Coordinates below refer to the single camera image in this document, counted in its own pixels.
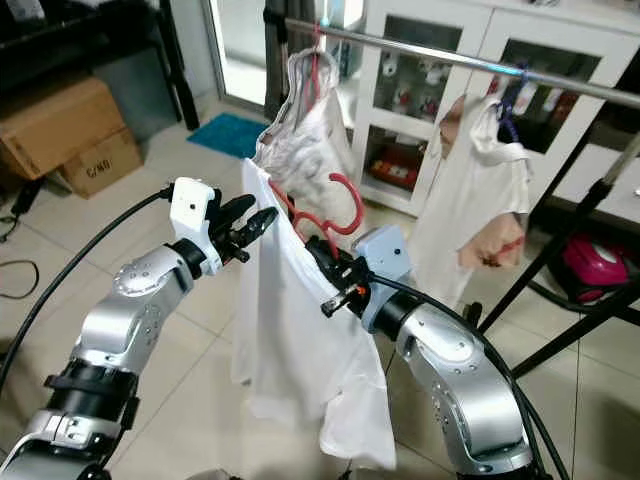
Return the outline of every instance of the purple hanger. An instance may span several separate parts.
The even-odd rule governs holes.
[[[518,99],[518,95],[522,91],[522,88],[529,81],[527,75],[527,65],[518,65],[520,68],[524,70],[522,76],[520,77],[520,82],[516,88],[513,88],[509,95],[505,95],[500,102],[500,106],[502,107],[500,110],[500,118],[499,125],[500,127],[505,127],[511,136],[511,140],[513,142],[519,142],[520,139],[518,137],[518,131],[516,130],[516,126],[513,124],[513,106]]]

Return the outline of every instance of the pink appliance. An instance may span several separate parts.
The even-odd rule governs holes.
[[[571,300],[587,303],[614,292],[639,274],[636,254],[586,233],[574,235],[549,270]]]

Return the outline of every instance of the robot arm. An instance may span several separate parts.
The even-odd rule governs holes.
[[[411,264],[397,227],[362,237],[354,245],[358,258],[345,259],[343,267],[331,264],[322,242],[311,241],[307,248],[340,290],[323,304],[323,312],[330,316],[348,305],[367,331],[395,342],[397,354],[433,402],[459,478],[538,478],[512,388],[484,345],[447,313],[369,281],[374,273],[408,283]]]
[[[138,378],[165,320],[202,274],[215,275],[277,215],[266,209],[240,230],[254,203],[245,195],[220,205],[220,192],[179,178],[171,221],[177,242],[156,248],[116,274],[110,293],[87,315],[70,360],[45,385],[54,393],[0,467],[2,480],[103,480],[104,466],[133,425]]]

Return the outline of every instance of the tiled floor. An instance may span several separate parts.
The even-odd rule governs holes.
[[[205,102],[203,115],[221,110]],[[42,271],[37,293],[107,221],[157,190],[188,175],[218,185],[226,197],[241,192],[240,161],[185,142],[176,125],[145,146],[145,167],[90,200],[43,192],[0,260],[31,258]],[[373,224],[411,221],[371,206]],[[47,398],[42,379],[65,364],[84,315],[106,294],[110,278],[128,259],[171,239],[168,205],[158,202],[122,225],[92,252],[47,304],[27,338],[0,403],[0,447],[8,449],[32,412]],[[244,389],[229,380],[234,288],[239,265],[200,280],[170,317],[142,377],[136,426],[112,461],[116,479],[177,479],[223,467],[247,479],[335,479],[347,462],[320,453],[317,430],[289,431],[252,418]],[[24,285],[28,271],[2,272],[0,287]],[[479,273],[464,300],[495,305],[518,272]],[[0,300],[0,342],[6,343],[30,308]],[[490,337],[511,365],[578,320],[523,292]],[[378,339],[383,363],[390,342]],[[640,329],[612,320],[522,380],[576,480],[640,478]],[[431,402],[406,368],[393,359],[388,375],[397,472],[362,478],[453,479]]]

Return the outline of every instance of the doorway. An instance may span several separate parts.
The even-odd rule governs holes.
[[[262,110],[267,87],[264,0],[202,0],[221,99]]]

